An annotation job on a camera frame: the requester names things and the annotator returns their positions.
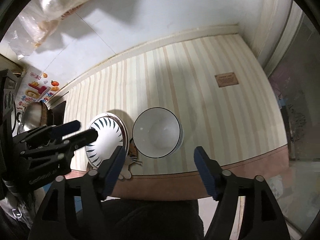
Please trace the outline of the brown label patch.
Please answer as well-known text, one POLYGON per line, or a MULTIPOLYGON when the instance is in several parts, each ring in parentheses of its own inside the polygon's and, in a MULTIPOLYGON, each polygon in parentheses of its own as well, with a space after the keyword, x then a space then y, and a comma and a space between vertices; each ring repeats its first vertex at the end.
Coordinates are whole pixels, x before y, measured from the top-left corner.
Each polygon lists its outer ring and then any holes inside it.
POLYGON ((217 74, 215 75, 215 79, 220 88, 239 84, 235 72, 217 74))

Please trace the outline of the colourful fruit sticker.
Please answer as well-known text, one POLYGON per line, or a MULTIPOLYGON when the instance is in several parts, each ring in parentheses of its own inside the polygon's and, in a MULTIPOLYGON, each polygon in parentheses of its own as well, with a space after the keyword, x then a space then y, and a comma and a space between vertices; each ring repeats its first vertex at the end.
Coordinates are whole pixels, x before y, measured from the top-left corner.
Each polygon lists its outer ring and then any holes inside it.
POLYGON ((60 83, 34 67, 28 67, 15 98, 16 109, 23 111, 33 102, 47 103, 60 90, 60 83))

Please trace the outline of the plastic bag on wall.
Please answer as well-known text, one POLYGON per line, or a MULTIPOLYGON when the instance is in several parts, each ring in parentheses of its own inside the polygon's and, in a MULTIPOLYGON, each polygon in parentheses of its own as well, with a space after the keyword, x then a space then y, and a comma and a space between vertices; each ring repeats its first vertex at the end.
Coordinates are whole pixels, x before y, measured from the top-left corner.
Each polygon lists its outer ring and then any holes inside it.
POLYGON ((31 0, 4 36, 18 59, 31 55, 60 22, 91 0, 31 0))

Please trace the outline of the bowl with coloured hearts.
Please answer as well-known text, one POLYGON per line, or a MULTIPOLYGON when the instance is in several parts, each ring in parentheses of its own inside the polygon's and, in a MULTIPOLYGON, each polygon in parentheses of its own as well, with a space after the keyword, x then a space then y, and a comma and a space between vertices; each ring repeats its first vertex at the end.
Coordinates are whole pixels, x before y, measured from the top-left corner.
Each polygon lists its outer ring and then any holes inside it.
POLYGON ((152 159, 164 158, 176 152, 184 138, 183 127, 172 111, 152 107, 135 120, 132 139, 137 150, 152 159))

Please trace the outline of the white plate blue leaves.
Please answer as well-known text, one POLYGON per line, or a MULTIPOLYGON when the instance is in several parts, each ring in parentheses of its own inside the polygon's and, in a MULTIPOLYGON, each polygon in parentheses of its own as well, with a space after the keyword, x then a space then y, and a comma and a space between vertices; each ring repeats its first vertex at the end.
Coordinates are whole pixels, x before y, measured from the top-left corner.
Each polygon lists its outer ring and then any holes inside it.
POLYGON ((111 157, 117 146, 122 146, 121 130, 115 121, 106 116, 106 113, 96 116, 89 128, 98 132, 98 138, 85 146, 86 156, 90 165, 98 168, 104 160, 111 157))

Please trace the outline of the oval plate pink flowers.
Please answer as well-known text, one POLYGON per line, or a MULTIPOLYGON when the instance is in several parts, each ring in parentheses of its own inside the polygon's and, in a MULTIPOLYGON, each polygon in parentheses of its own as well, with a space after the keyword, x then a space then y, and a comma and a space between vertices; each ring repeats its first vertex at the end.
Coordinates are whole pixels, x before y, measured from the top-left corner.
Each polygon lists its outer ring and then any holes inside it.
POLYGON ((116 115, 116 113, 107 112, 106 116, 109 119, 115 121, 115 123, 117 123, 119 129, 121 130, 122 141, 120 141, 120 143, 122 144, 122 146, 125 147, 125 151, 128 154, 129 153, 129 133, 124 120, 118 115, 116 115))

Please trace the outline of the striped table mat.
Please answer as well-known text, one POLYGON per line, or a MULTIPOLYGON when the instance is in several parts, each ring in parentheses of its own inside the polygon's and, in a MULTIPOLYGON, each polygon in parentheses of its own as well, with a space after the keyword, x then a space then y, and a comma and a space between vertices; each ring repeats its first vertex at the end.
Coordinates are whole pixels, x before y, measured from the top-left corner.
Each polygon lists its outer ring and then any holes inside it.
POLYGON ((64 121, 83 128, 100 113, 125 111, 134 121, 163 107, 182 123, 183 144, 164 158, 140 154, 142 166, 119 180, 113 196, 189 200, 207 196, 194 164, 194 148, 241 177, 271 178, 289 167, 284 122, 272 87, 238 34, 202 37, 104 63, 68 86, 64 121), (215 75, 235 72, 238 85, 220 88, 215 75))

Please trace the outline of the metal wok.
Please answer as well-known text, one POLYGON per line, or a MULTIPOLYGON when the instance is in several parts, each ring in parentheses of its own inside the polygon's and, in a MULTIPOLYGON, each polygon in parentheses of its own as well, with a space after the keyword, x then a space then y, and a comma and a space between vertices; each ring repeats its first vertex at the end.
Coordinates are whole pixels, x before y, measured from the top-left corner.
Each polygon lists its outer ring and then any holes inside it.
POLYGON ((32 102, 24 110, 19 127, 18 134, 39 128, 47 124, 48 107, 43 102, 32 102))

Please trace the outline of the black stove top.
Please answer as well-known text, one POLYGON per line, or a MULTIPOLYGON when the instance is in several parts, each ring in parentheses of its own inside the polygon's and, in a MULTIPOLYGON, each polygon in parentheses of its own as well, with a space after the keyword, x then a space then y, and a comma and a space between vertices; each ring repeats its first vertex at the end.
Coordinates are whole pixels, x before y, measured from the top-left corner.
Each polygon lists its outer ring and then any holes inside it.
POLYGON ((66 99, 68 92, 63 95, 55 96, 52 100, 47 103, 48 109, 53 113, 53 124, 61 125, 64 121, 66 99))

